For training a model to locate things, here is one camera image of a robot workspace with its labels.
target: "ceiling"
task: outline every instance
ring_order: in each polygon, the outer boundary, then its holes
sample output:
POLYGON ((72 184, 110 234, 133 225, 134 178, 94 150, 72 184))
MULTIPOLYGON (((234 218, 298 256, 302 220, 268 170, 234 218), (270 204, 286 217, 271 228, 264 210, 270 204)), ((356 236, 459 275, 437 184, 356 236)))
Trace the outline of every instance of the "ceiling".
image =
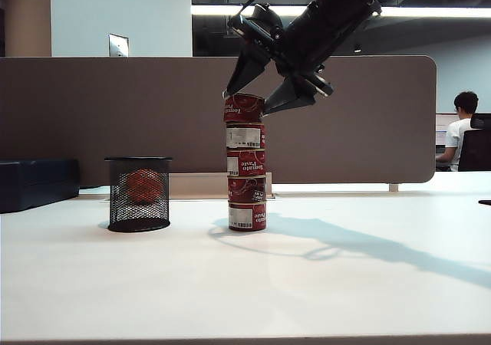
MULTIPOLYGON (((247 0, 193 0, 193 4, 241 4, 247 0)), ((311 0, 256 0, 273 5, 306 5, 311 0)), ((379 0, 383 6, 491 8, 491 0, 379 0)), ((242 39, 227 27, 226 16, 193 16, 195 56, 236 56, 242 39)), ((286 18, 288 24, 293 18, 286 18)), ((491 34, 489 21, 476 19, 371 19, 334 54, 354 54, 355 42, 364 42, 364 54, 380 54, 407 47, 491 34)))

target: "fluorescent light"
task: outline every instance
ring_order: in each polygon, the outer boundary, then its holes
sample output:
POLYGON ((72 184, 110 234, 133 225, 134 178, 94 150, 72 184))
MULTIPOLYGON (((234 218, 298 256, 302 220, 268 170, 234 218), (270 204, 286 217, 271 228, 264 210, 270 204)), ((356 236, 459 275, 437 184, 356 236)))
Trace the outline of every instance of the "fluorescent light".
MULTIPOLYGON (((192 5, 191 14, 192 15, 235 15, 240 9, 241 5, 192 5)), ((300 5, 275 5, 269 7, 271 10, 276 12, 276 14, 284 17, 297 17, 299 16, 306 6, 300 5)), ((254 11, 253 6, 248 6, 242 12, 243 15, 252 15, 254 11)))
POLYGON ((491 18, 491 8, 393 8, 383 7, 382 17, 491 18))
MULTIPOLYGON (((235 15, 241 5, 192 5, 192 15, 235 15)), ((297 17, 305 6, 273 5, 269 7, 280 16, 297 17)), ((242 12, 251 15, 254 7, 249 6, 242 12)), ((402 18, 491 18, 491 8, 393 8, 383 7, 381 17, 402 18)))

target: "white label sticker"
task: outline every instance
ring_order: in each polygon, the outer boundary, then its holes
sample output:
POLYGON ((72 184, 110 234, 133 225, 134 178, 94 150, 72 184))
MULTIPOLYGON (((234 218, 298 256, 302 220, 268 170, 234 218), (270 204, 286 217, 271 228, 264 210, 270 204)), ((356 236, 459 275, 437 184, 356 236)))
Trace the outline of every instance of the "white label sticker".
POLYGON ((252 228, 252 210, 229 207, 229 226, 233 228, 252 228))
POLYGON ((227 172, 230 176, 239 175, 239 158, 227 157, 227 172))
POLYGON ((261 130, 255 128, 227 128, 227 147, 259 148, 261 146, 261 130))

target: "wall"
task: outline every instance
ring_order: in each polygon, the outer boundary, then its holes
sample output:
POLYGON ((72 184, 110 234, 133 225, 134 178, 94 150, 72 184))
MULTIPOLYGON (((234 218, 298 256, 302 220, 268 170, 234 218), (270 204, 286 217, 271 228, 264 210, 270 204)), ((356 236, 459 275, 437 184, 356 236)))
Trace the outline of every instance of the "wall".
POLYGON ((463 90, 479 97, 477 110, 491 112, 491 35, 405 48, 385 54, 424 54, 437 63, 437 112, 452 113, 463 90))
POLYGON ((107 34, 130 56, 193 56, 191 0, 51 0, 53 56, 108 56, 107 34))
POLYGON ((51 56, 50 0, 5 0, 5 56, 51 56))

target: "tomato paste can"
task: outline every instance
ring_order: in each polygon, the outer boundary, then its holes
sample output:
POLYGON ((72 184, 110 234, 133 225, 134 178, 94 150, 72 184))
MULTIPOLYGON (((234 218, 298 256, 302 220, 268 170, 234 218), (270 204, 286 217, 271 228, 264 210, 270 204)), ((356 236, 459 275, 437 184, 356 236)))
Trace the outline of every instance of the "tomato paste can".
POLYGON ((266 228, 266 202, 230 202, 229 228, 239 232, 254 232, 266 228))
POLYGON ((230 202, 257 203, 266 200, 265 176, 229 177, 228 183, 230 202))
POLYGON ((258 123, 262 118, 264 98, 253 94, 234 94, 225 100, 223 121, 258 123))
POLYGON ((227 123, 227 148, 265 148, 263 123, 227 123))
POLYGON ((229 176, 265 175, 264 150, 241 149, 227 151, 227 173, 229 176))

